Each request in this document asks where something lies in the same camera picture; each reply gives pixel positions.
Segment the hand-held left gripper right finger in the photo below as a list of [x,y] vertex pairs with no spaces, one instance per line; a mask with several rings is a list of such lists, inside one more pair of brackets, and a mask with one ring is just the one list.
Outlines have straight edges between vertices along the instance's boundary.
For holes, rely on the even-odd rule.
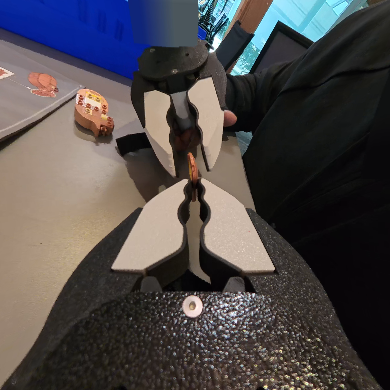
[[209,259],[202,260],[207,274],[222,266],[231,274],[275,272],[267,250],[244,205],[233,195],[208,180],[199,182],[199,202],[204,224],[200,248]]

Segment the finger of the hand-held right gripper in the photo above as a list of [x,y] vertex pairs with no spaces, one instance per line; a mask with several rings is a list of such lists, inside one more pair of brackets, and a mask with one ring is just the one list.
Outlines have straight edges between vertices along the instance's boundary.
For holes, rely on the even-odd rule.
[[201,148],[207,171],[212,171],[222,147],[224,111],[212,77],[200,79],[187,91],[187,101],[196,111]]
[[170,96],[152,90],[144,93],[145,133],[163,168],[176,177],[173,148],[170,142],[171,128],[167,114],[171,108]]

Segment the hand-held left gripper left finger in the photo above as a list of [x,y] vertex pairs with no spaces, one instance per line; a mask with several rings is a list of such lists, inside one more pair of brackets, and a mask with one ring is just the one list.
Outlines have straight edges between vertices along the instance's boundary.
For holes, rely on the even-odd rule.
[[178,209],[186,200],[187,184],[180,181],[145,204],[113,262],[113,271],[145,273],[181,248],[184,227]]

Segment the brown curved brick piece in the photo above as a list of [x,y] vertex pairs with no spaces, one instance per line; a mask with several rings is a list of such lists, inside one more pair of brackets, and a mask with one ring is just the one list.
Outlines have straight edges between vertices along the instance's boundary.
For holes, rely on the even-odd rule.
[[188,169],[190,181],[192,183],[192,201],[195,202],[197,199],[197,186],[198,186],[198,167],[194,155],[189,152],[187,154]]

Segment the person's right forearm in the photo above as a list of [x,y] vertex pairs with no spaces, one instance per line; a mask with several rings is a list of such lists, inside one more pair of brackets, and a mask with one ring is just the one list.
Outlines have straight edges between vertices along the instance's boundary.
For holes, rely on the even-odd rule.
[[254,132],[275,102],[297,61],[274,64],[258,74],[227,74],[225,110],[237,116],[232,131]]

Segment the grey desk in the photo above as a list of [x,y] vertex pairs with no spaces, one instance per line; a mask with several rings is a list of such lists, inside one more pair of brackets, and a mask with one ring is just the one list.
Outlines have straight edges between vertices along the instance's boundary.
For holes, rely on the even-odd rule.
[[175,180],[150,149],[124,158],[115,138],[143,128],[132,81],[1,29],[19,54],[101,93],[113,138],[74,122],[74,101],[1,144],[1,386],[40,334],[66,281],[85,256],[136,208]]

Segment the black office chair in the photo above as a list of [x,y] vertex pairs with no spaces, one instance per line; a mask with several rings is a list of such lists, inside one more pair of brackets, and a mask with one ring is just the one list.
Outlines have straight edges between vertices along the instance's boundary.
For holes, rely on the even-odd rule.
[[241,27],[239,20],[234,23],[227,36],[215,50],[217,59],[225,71],[228,71],[234,62],[237,61],[254,35],[254,33],[246,32]]

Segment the round brown brick assembly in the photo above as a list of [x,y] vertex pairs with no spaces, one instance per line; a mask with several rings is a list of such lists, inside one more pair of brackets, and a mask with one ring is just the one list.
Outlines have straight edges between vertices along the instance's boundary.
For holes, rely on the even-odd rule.
[[114,119],[108,115],[108,102],[94,90],[80,89],[77,92],[74,118],[96,138],[109,136],[114,130]]

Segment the wooden beam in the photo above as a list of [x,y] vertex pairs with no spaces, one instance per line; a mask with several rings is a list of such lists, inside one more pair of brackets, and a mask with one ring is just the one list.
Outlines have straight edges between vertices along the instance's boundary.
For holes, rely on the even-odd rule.
[[245,32],[250,34],[255,33],[272,2],[272,0],[242,0],[223,37],[223,40],[226,38],[236,21],[241,23],[241,28]]

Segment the black monitor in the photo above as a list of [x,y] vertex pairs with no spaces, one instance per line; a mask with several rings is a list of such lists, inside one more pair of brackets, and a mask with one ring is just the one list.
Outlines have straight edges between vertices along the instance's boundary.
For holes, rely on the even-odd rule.
[[294,61],[312,44],[313,41],[278,21],[249,73],[258,74],[274,64]]

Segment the row of blue plastic bins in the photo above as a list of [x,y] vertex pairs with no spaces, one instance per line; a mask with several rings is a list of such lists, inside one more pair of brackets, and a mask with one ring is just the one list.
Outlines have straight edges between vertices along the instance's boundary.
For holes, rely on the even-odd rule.
[[1,28],[133,79],[145,49],[196,46],[197,1],[0,1]]

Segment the grey instruction booklet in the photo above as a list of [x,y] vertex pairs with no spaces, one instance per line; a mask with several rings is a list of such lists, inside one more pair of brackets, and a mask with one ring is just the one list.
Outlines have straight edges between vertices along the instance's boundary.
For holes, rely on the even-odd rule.
[[73,99],[83,86],[13,48],[0,44],[0,140]]

